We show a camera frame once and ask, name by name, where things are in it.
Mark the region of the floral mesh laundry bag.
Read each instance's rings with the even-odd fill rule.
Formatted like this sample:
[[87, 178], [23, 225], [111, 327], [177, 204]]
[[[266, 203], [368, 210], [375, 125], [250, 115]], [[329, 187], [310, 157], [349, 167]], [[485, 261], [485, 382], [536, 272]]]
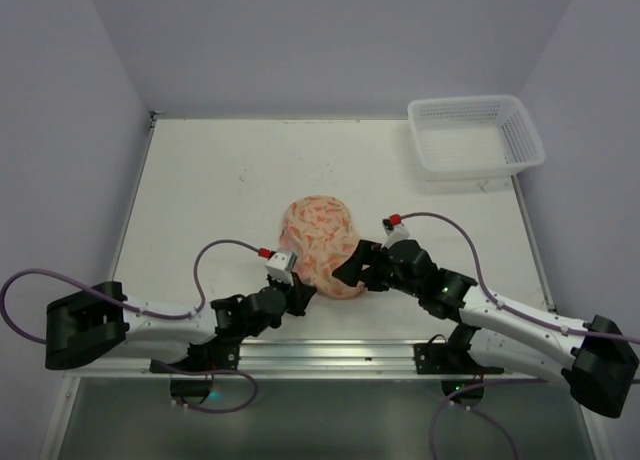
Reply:
[[351, 287], [333, 277], [359, 241], [349, 209], [333, 196], [298, 199], [283, 214], [280, 245], [297, 255], [294, 271], [301, 281], [328, 298], [348, 300], [363, 293], [363, 284]]

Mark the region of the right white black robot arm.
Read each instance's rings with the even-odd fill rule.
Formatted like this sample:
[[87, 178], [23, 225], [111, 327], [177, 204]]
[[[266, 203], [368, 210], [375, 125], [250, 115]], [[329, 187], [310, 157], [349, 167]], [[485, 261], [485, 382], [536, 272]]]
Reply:
[[400, 291], [431, 316], [455, 322], [446, 343], [428, 350], [448, 373], [511, 371], [561, 386], [602, 416], [623, 411], [639, 358], [605, 317], [557, 316], [484, 291], [477, 280], [437, 266], [414, 240], [360, 241], [332, 275], [371, 292]]

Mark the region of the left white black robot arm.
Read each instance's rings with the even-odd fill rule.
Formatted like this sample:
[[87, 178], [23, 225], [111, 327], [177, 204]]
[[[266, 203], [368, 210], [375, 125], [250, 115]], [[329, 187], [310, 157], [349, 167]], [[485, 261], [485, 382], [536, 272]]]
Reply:
[[286, 314], [303, 316], [317, 292], [297, 275], [291, 284], [267, 281], [256, 293], [213, 300], [185, 319], [133, 311], [116, 281], [94, 287], [108, 302], [85, 291], [68, 295], [47, 306], [45, 367], [73, 370], [102, 358], [133, 358], [148, 359], [153, 373], [235, 370], [243, 340], [279, 328]]

